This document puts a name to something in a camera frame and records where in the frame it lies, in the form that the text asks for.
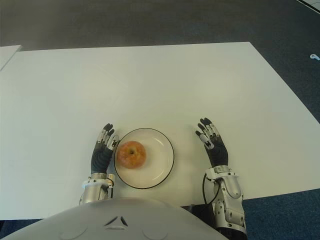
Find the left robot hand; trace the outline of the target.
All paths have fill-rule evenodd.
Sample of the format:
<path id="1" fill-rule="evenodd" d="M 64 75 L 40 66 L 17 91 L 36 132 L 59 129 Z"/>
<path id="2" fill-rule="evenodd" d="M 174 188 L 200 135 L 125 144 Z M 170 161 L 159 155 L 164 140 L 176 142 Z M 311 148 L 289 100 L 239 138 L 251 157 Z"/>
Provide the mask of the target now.
<path id="1" fill-rule="evenodd" d="M 114 134 L 111 123 L 106 124 L 100 131 L 91 156 L 90 173 L 106 174 L 114 151 L 119 144 L 119 136 Z"/>

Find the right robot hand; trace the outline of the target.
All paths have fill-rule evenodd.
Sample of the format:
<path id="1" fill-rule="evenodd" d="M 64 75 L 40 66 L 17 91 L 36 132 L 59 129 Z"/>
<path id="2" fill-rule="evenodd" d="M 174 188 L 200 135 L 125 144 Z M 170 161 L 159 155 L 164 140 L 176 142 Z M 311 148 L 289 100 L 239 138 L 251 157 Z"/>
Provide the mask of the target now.
<path id="1" fill-rule="evenodd" d="M 205 147 L 211 166 L 228 166 L 228 150 L 216 126 L 207 117 L 201 118 L 197 126 L 201 131 L 195 133 Z"/>

